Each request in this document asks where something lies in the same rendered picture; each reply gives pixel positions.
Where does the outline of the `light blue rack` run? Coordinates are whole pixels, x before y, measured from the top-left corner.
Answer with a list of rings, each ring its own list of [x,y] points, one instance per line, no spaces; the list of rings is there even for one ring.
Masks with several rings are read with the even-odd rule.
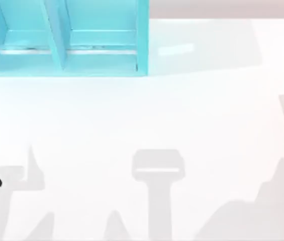
[[[0,77],[149,72],[150,0],[0,0]]]

